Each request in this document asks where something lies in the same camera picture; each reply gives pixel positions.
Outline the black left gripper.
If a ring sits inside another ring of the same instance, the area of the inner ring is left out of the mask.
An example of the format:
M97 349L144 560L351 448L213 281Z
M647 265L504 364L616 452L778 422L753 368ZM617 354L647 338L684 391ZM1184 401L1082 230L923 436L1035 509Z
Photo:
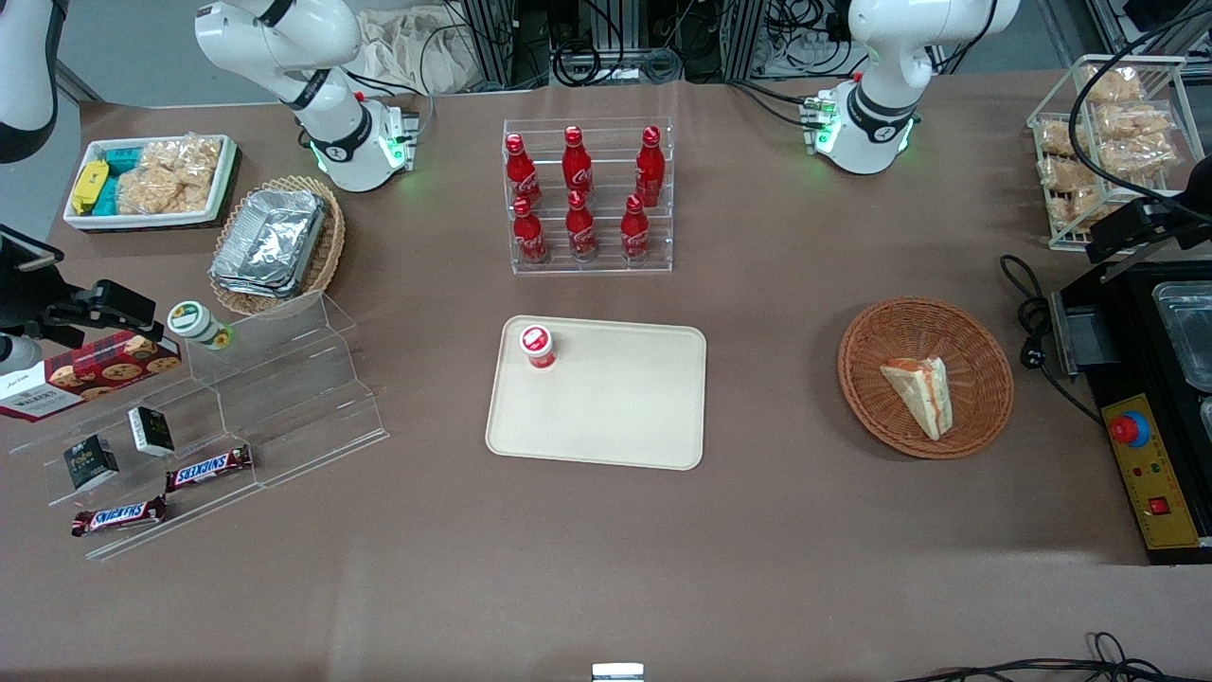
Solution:
M1154 228L1155 220L1160 225ZM1211 156L1205 156L1187 177L1187 189L1167 197L1131 200L1091 228L1085 252L1092 264L1111 258L1117 251L1147 242L1164 250L1201 250L1211 237Z

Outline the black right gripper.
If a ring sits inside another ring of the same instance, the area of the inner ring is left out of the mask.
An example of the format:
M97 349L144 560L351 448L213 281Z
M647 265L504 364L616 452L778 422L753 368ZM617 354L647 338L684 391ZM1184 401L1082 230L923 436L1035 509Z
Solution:
M95 316L78 285L57 275L4 275L1 283L1 332L8 336L46 338L61 346L81 346L82 328L156 328L155 302L112 280L95 283Z

